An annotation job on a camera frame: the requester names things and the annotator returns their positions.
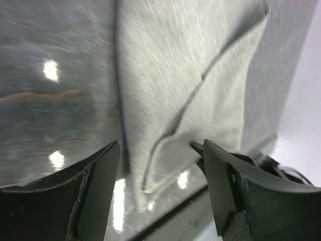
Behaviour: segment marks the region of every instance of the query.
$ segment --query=black object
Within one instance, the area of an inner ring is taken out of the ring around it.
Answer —
[[[257,163],[209,140],[204,164],[217,233],[224,241],[320,240],[321,188],[279,170],[270,157]]]
[[[103,241],[119,152],[113,142],[27,186],[0,189],[0,240]]]

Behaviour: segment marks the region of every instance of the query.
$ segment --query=gray marble surface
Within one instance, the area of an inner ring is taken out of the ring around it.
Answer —
[[[135,209],[130,177],[116,181],[105,241],[127,241],[207,185],[202,171],[193,165],[177,177],[144,211]]]

